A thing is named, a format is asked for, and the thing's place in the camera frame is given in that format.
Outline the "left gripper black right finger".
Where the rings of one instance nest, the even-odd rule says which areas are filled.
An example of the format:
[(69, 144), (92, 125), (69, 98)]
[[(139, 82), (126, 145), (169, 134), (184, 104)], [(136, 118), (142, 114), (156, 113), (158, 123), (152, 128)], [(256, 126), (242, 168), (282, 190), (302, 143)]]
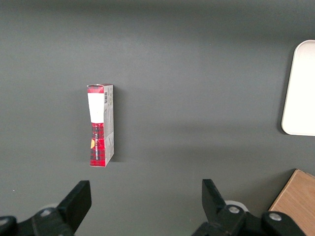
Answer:
[(202, 181), (202, 206), (207, 222), (194, 236), (303, 236), (295, 221), (282, 212), (267, 211), (260, 218), (235, 204), (226, 204), (211, 179)]

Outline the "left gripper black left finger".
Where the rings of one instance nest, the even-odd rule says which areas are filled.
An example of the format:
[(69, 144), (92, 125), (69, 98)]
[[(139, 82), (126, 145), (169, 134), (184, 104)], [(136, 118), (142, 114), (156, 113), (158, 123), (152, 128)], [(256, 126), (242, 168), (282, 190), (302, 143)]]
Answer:
[(14, 216), (0, 218), (2, 236), (73, 236), (92, 205), (91, 187), (82, 180), (56, 206), (41, 209), (18, 223)]

